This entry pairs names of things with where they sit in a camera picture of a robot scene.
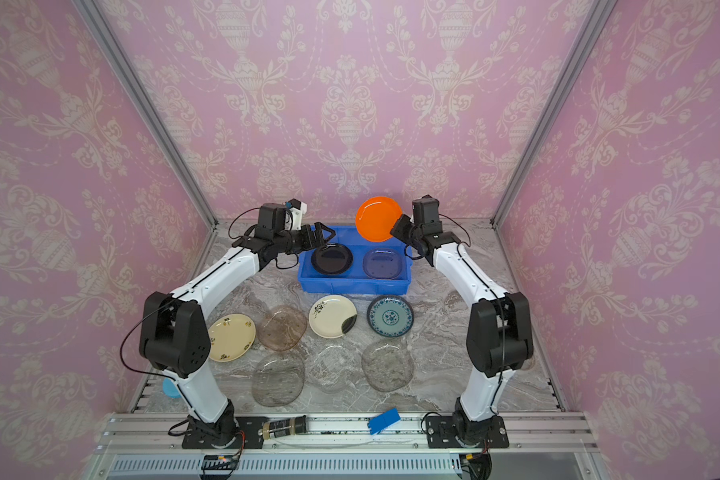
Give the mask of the pink tinted glass plate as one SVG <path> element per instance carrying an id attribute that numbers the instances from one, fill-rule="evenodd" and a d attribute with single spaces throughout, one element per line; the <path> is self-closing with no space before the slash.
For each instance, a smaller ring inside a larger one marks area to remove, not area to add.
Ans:
<path id="1" fill-rule="evenodd" d="M 403 271 L 403 265 L 402 256 L 393 249 L 372 249 L 363 258 L 363 271 L 372 279 L 397 279 Z"/>

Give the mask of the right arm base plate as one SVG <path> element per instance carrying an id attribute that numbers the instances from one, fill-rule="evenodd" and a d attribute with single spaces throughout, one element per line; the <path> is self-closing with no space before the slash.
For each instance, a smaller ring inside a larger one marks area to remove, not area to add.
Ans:
<path id="1" fill-rule="evenodd" d="M 510 446 L 501 416 L 470 421 L 461 415 L 428 415 L 422 419 L 422 430 L 431 449 L 507 449 Z"/>

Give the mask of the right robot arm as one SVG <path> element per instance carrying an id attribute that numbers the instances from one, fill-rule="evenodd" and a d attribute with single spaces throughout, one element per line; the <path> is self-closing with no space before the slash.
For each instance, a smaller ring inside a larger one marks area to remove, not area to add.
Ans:
<path id="1" fill-rule="evenodd" d="M 444 275 L 470 308 L 465 344 L 472 371 L 456 400 L 453 425 L 462 444 L 493 446 L 491 435 L 501 429 L 500 398 L 534 354 L 529 301 L 491 279 L 439 221 L 416 224 L 403 214 L 391 234 Z"/>

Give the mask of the orange round plate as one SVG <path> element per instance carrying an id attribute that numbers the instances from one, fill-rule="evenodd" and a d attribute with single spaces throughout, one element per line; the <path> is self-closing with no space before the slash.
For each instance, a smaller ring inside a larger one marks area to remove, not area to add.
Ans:
<path id="1" fill-rule="evenodd" d="M 381 243 L 392 237 L 391 230 L 401 215 L 402 209 L 394 199 L 376 196 L 358 208 L 355 227 L 363 239 Z"/>

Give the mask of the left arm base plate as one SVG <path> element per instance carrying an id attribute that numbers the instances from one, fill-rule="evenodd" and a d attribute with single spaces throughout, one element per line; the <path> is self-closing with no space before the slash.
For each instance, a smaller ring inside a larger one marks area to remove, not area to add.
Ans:
<path id="1" fill-rule="evenodd" d="M 187 417 L 188 425 L 182 440 L 185 450 L 232 449 L 244 451 L 261 449 L 261 430 L 267 422 L 263 416 L 236 416 L 234 420 L 206 424 L 192 416 Z"/>

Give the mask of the black round plate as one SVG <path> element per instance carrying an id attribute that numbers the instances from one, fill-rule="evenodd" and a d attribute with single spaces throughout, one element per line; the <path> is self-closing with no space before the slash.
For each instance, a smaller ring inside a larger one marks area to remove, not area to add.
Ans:
<path id="1" fill-rule="evenodd" d="M 349 270 L 353 264 L 352 251 L 343 244 L 326 244 L 312 254 L 313 269 L 323 276 L 340 275 Z"/>

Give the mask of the teal blue patterned plate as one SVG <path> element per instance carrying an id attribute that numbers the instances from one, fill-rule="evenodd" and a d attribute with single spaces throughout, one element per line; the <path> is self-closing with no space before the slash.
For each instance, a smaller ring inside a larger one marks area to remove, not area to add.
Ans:
<path id="1" fill-rule="evenodd" d="M 415 320 L 411 305 L 404 298 L 394 295 L 375 298 L 368 306 L 366 315 L 371 329 L 388 338 L 405 335 Z"/>

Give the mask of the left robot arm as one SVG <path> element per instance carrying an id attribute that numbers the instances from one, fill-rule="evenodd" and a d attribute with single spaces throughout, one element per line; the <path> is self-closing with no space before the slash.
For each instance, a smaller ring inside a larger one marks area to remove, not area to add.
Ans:
<path id="1" fill-rule="evenodd" d="M 224 257 L 197 278 L 145 301 L 139 354 L 177 388 L 188 409 L 189 431 L 216 448 L 238 436 L 232 401 L 219 389 L 209 366 L 211 337 L 206 316 L 241 283 L 279 255 L 299 255 L 328 244 L 336 231 L 320 222 L 273 231 L 256 225 Z"/>

